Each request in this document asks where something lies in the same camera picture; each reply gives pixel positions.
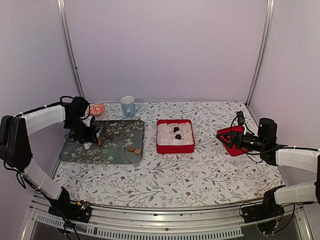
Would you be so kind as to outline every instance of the red container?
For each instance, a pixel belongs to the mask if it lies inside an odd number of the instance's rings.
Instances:
[[[156,128],[158,130],[158,125],[160,124],[185,124],[190,123],[191,124],[191,130],[192,130],[192,138],[193,138],[193,144],[192,145],[158,145],[158,140],[156,140],[156,151],[158,154],[191,154],[195,151],[195,135],[194,130],[192,127],[192,123],[188,119],[171,119],[171,120],[158,120],[156,122]]]
[[[241,132],[241,133],[244,132],[244,130],[242,129],[242,127],[239,126],[239,125],[238,125],[238,126],[233,126],[233,127],[232,127],[232,131]],[[228,133],[228,132],[230,132],[230,127],[227,127],[227,128],[224,128],[224,129],[220,129],[220,130],[218,130],[218,132],[217,132],[216,134],[217,134],[217,135],[218,135],[218,134],[225,134],[225,133]],[[226,142],[229,142],[229,139],[226,139],[226,138],[224,138],[224,137],[222,137],[222,138],[223,138]],[[244,154],[244,153],[249,152],[249,150],[246,149],[246,148],[242,148],[242,150],[239,150],[239,149],[236,148],[235,145],[233,145],[232,148],[227,147],[225,144],[223,144],[223,145],[224,145],[225,149],[228,151],[228,153],[229,153],[231,156],[233,156],[233,157],[239,156],[239,155],[241,155],[241,154]]]

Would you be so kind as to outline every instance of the white wall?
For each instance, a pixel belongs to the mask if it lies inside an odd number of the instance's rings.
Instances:
[[[76,95],[55,0],[0,2],[0,117]],[[31,136],[36,161],[50,173],[63,143],[63,126]],[[0,165],[0,240],[17,240],[33,191]]]
[[[251,111],[274,119],[278,143],[320,148],[320,1],[275,1],[268,46]],[[289,167],[287,184],[315,180]],[[319,204],[305,207],[314,239],[320,239]]]
[[[90,102],[245,101],[267,1],[65,1]]]

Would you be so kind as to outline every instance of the red and white bowl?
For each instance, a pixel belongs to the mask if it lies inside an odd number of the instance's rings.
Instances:
[[[102,103],[92,104],[90,106],[90,115],[97,117],[103,114],[105,110],[106,110],[106,106]]]

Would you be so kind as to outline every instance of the table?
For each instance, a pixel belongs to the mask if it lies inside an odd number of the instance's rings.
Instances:
[[[231,204],[262,198],[283,185],[275,166],[245,154],[232,157],[216,139],[243,111],[249,128],[257,126],[242,102],[141,102],[133,119],[145,123],[142,160],[136,165],[60,162],[54,181],[72,200],[97,205],[178,208]],[[106,103],[105,120],[125,119],[119,103]],[[159,119],[190,119],[196,141],[191,154],[156,151]]]

